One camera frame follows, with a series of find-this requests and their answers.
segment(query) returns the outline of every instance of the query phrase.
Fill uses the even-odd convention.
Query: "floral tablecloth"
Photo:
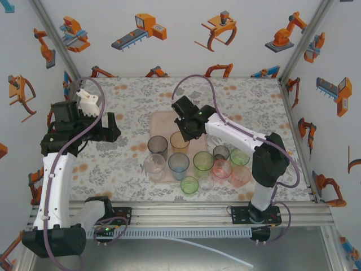
[[[122,135],[114,143],[89,142],[79,154],[73,170],[71,200],[108,195],[112,200],[134,201],[233,201],[249,200],[255,180],[241,188],[230,183],[215,183],[208,192],[185,196],[179,183],[153,183],[142,164],[149,154],[149,122],[156,110],[171,109],[171,93],[181,78],[97,78],[105,91],[105,112],[114,112]],[[211,78],[219,109],[230,119],[263,134],[280,134],[286,150],[301,170],[292,133],[276,79]],[[97,87],[87,81],[85,90],[99,95]],[[213,105],[212,92],[202,78],[185,81],[175,99],[186,95],[199,107]],[[107,125],[104,114],[103,125]],[[233,148],[220,138],[207,136],[209,151],[216,145]],[[247,165],[252,168],[252,160]],[[280,178],[291,184],[296,180],[293,167]],[[301,171],[301,183],[295,189],[279,187],[276,200],[310,200]]]

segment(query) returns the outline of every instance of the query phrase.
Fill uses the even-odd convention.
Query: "plastic cup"
[[[226,146],[219,145],[213,149],[213,156],[216,160],[228,160],[230,151]]]
[[[203,176],[199,178],[198,185],[200,190],[207,192],[213,188],[214,180],[212,176]]]
[[[168,166],[176,180],[180,181],[185,178],[187,169],[190,166],[190,160],[187,155],[176,152],[168,160]]]
[[[196,153],[196,155],[193,158],[195,175],[198,178],[209,175],[209,172],[212,169],[213,164],[214,164],[214,157],[209,152],[200,151]]]
[[[180,188],[187,195],[192,195],[198,190],[198,181],[195,177],[186,177],[180,182]]]
[[[160,154],[164,160],[167,160],[168,156],[168,141],[161,135],[156,135],[149,139],[148,149],[153,154]]]
[[[178,131],[170,136],[170,144],[174,153],[182,152],[184,154],[187,154],[190,141],[184,141],[182,133]]]
[[[233,169],[231,177],[231,185],[234,187],[242,187],[247,184],[252,177],[249,168],[244,165],[238,165]]]
[[[165,160],[160,154],[150,154],[143,163],[144,170],[154,181],[159,181],[164,177],[164,166]]]
[[[232,174],[232,165],[227,160],[216,160],[212,168],[212,177],[215,182],[228,181]]]
[[[235,148],[234,150],[231,151],[231,156],[230,156],[230,162],[232,167],[237,167],[238,165],[247,165],[249,162],[249,156],[244,153],[243,151],[241,151],[238,148]]]

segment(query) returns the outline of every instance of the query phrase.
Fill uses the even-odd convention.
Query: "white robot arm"
[[[278,149],[256,138],[266,139],[284,150],[281,137],[275,133],[270,136],[256,133],[223,115],[221,118],[215,108],[209,105],[199,109],[186,96],[178,99],[172,107],[179,116],[175,123],[184,140],[198,139],[202,134],[209,134],[224,139],[253,157],[252,175],[257,183],[248,213],[250,221],[263,223],[272,208],[271,199],[277,179],[285,173],[289,160]]]
[[[108,113],[107,128],[102,126],[100,119],[93,128],[70,144],[59,156],[54,174],[49,174],[63,146],[90,127],[99,115],[96,95],[90,95],[82,89],[77,94],[81,97],[81,109],[77,108],[75,101],[59,102],[51,106],[55,116],[55,133],[47,133],[40,144],[44,156],[41,201],[33,231],[24,232],[22,238],[23,245],[39,257],[49,256],[44,245],[44,221],[47,222],[51,251],[57,257],[80,255],[85,248],[86,231],[89,231],[98,220],[114,217],[111,202],[106,196],[89,198],[79,213],[72,218],[69,215],[71,175],[78,148],[84,141],[116,141],[121,132],[116,126],[114,113]],[[50,177],[52,185],[50,191],[47,191]],[[50,193],[50,200],[48,213],[44,213],[47,193]]]

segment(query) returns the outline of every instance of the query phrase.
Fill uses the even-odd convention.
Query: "blue cup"
[[[187,174],[187,169],[190,166],[190,160],[187,155],[181,152],[176,152],[168,159],[168,166],[174,178],[181,181]]]

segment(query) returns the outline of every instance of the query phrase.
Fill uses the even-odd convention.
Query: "tray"
[[[174,120],[178,117],[175,111],[155,111],[151,115],[151,137],[154,136],[163,136],[168,141],[168,158],[173,154],[173,150],[170,144],[170,136],[179,131],[177,124]],[[194,176],[194,166],[193,166],[193,157],[197,152],[207,151],[207,140],[206,136],[203,134],[197,140],[191,140],[190,145],[188,147],[187,156],[190,159],[190,166],[187,170],[187,176]],[[154,181],[155,183],[175,183],[180,182],[177,181],[168,166],[168,159],[165,162],[165,174],[163,179],[159,181]]]

